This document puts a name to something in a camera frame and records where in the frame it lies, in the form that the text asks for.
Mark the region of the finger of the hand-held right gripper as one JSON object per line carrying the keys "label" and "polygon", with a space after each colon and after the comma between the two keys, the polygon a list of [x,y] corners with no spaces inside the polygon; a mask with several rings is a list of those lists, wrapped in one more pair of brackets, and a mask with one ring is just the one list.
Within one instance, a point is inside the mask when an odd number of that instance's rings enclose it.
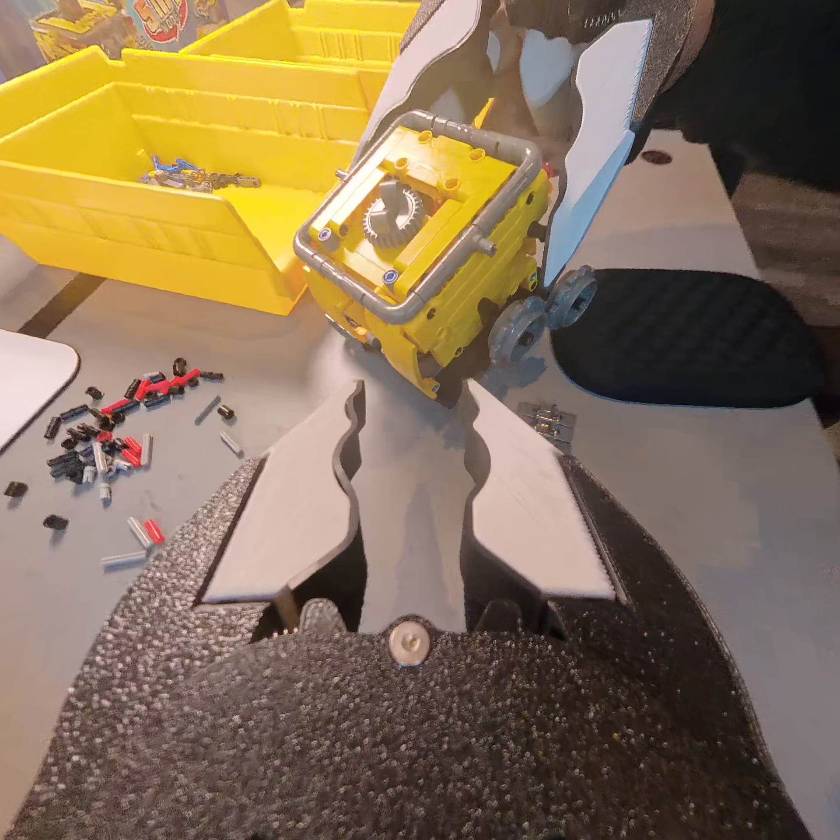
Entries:
{"label": "finger of the hand-held right gripper", "polygon": [[574,82],[581,98],[581,127],[565,157],[563,197],[549,218],[542,287],[552,284],[569,263],[627,160],[653,27],[649,17],[615,24],[579,58]]}
{"label": "finger of the hand-held right gripper", "polygon": [[488,57],[490,23],[498,1],[421,2],[374,105],[353,164],[394,121],[421,109],[471,123],[495,87]]}

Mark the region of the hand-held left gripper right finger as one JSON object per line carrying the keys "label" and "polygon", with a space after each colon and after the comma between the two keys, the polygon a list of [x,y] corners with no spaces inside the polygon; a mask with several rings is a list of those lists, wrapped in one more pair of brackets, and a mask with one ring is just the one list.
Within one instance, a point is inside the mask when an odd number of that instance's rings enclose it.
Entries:
{"label": "hand-held left gripper right finger", "polygon": [[461,550],[465,594],[505,597],[509,585],[536,602],[616,601],[614,577],[561,452],[476,381],[464,384],[459,414],[474,485]]}

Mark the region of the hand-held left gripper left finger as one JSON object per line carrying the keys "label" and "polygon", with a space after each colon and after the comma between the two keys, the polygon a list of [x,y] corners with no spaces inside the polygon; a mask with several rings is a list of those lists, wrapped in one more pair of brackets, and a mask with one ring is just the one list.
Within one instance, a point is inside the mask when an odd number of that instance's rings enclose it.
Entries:
{"label": "hand-held left gripper left finger", "polygon": [[200,593],[202,604],[293,593],[361,533],[362,381],[350,381],[260,457]]}

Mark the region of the yellow toy brick bulldozer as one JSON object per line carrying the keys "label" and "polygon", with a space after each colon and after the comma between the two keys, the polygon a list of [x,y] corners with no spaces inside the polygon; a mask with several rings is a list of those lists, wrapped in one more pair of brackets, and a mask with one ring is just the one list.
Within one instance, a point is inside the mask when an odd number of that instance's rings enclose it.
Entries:
{"label": "yellow toy brick bulldozer", "polygon": [[510,364],[588,308],[589,267],[549,281],[537,146],[412,110],[339,176],[293,240],[321,310],[426,396]]}

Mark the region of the yellow storage bin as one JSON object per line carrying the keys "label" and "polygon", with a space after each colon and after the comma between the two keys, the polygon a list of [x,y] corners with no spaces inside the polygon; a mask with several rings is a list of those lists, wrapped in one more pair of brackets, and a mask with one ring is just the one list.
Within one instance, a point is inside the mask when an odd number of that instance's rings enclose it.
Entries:
{"label": "yellow storage bin", "polygon": [[383,70],[398,57],[418,8],[415,2],[266,2],[181,53]]}
{"label": "yellow storage bin", "polygon": [[[98,47],[31,71],[1,88],[2,234],[45,266],[286,316],[295,233],[388,71]],[[262,186],[139,183],[153,155]]]}

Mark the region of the pile of small brick pins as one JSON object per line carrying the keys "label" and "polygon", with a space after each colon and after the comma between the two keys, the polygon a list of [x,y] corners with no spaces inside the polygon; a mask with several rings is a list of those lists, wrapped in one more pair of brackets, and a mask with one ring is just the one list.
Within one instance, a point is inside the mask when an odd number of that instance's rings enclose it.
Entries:
{"label": "pile of small brick pins", "polygon": [[[102,405],[103,391],[95,385],[89,386],[85,390],[86,402],[49,418],[45,440],[52,443],[63,434],[58,454],[45,461],[49,478],[54,482],[66,482],[82,494],[95,494],[91,498],[97,499],[102,510],[109,510],[115,485],[125,478],[146,473],[153,464],[154,436],[149,432],[127,434],[123,428],[127,419],[140,410],[152,412],[175,404],[203,382],[222,384],[225,375],[221,371],[191,367],[186,358],[179,356],[171,363],[170,374],[145,372],[132,379],[120,399],[106,406]],[[225,424],[218,432],[223,445],[234,457],[244,459],[244,448],[228,431],[237,419],[235,409],[223,403],[221,395],[215,395],[203,406],[193,424],[200,427],[213,416],[218,416]],[[5,486],[2,483],[2,501],[7,500],[8,506],[15,508],[29,490],[27,482],[10,479]],[[48,511],[42,521],[42,527],[50,532],[52,540],[63,537],[69,525],[68,516],[53,511]],[[161,525],[155,518],[130,516],[127,526],[140,551],[103,559],[103,570],[140,565],[165,542]]]}

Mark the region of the black quilted wrist rest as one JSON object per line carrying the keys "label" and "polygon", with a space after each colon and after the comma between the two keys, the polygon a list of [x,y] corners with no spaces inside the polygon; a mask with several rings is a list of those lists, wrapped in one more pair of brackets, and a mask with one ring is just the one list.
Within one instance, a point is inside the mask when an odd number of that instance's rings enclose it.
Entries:
{"label": "black quilted wrist rest", "polygon": [[761,280],[687,269],[597,269],[593,301],[551,331],[583,390],[624,403],[790,406],[817,395],[826,363],[793,305]]}

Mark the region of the cluster of blue brick parts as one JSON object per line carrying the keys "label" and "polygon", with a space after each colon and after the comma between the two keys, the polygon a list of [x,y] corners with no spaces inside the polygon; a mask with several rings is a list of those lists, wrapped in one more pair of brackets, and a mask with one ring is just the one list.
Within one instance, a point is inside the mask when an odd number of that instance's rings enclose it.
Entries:
{"label": "cluster of blue brick parts", "polygon": [[153,168],[138,179],[147,186],[161,186],[173,190],[210,194],[229,186],[260,188],[262,181],[257,176],[242,173],[221,173],[205,170],[184,159],[177,158],[173,164],[164,164],[158,156],[152,156]]}

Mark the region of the toy set box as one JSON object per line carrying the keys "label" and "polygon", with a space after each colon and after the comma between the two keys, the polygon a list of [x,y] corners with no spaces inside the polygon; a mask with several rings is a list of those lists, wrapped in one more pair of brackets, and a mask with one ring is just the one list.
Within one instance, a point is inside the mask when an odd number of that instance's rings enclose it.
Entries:
{"label": "toy set box", "polygon": [[91,46],[119,59],[124,49],[175,52],[255,10],[261,1],[17,1],[46,61]]}

